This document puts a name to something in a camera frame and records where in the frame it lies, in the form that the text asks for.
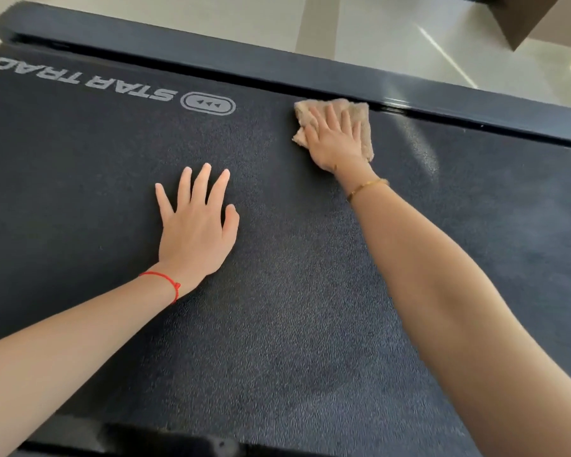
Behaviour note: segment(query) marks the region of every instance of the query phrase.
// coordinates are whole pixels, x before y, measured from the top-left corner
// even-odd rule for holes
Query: towel
[[[341,112],[345,109],[349,109],[349,114],[351,115],[351,125],[355,122],[362,122],[362,155],[367,161],[371,161],[374,158],[374,151],[372,150],[372,141],[370,140],[370,122],[368,120],[368,104],[365,102],[352,103],[347,99],[335,99],[333,101],[315,101],[308,99],[306,101],[299,101],[294,105],[294,111],[296,112],[296,118],[298,123],[300,123],[300,129],[294,135],[292,140],[305,148],[309,148],[307,143],[307,137],[305,135],[305,126],[310,123],[317,128],[317,121],[309,108],[316,107],[320,111],[321,115],[326,117],[326,106],[332,103],[334,106],[334,111],[338,118],[340,118]]]

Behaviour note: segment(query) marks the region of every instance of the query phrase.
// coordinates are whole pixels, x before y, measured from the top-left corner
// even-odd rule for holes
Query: red string bracelet
[[[171,302],[171,304],[173,305],[176,301],[178,301],[178,298],[180,297],[179,290],[180,290],[180,286],[181,286],[181,284],[179,282],[175,282],[175,280],[171,279],[171,277],[169,277],[167,274],[161,274],[160,272],[146,271],[146,272],[143,272],[142,274],[140,274],[140,276],[143,276],[144,274],[149,274],[149,275],[153,275],[153,276],[160,276],[160,277],[167,279],[169,281],[169,283],[174,286],[174,289],[175,289],[175,299]]]

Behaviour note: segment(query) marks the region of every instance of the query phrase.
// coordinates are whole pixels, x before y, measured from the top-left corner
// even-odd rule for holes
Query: floor
[[[571,107],[571,48],[512,52],[467,0],[32,1]]]

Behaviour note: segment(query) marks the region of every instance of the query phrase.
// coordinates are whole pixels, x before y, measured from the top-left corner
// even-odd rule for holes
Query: gold bangle bracelet
[[[362,189],[367,188],[368,186],[372,186],[373,184],[378,184],[378,183],[383,183],[383,184],[386,184],[389,186],[389,181],[387,181],[385,178],[378,178],[376,180],[372,180],[372,181],[368,181],[364,184],[360,184],[353,191],[351,191],[351,193],[347,196],[347,202],[351,203],[351,199],[353,199],[353,196],[356,195]]]

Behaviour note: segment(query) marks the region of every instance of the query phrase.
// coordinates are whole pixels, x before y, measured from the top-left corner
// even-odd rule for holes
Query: forearm
[[[345,192],[376,179],[363,165],[337,175]],[[571,379],[476,263],[384,184],[359,191],[352,207],[404,329],[479,448],[571,454]]]
[[[138,277],[0,340],[0,457],[38,428],[174,295],[164,279]]]

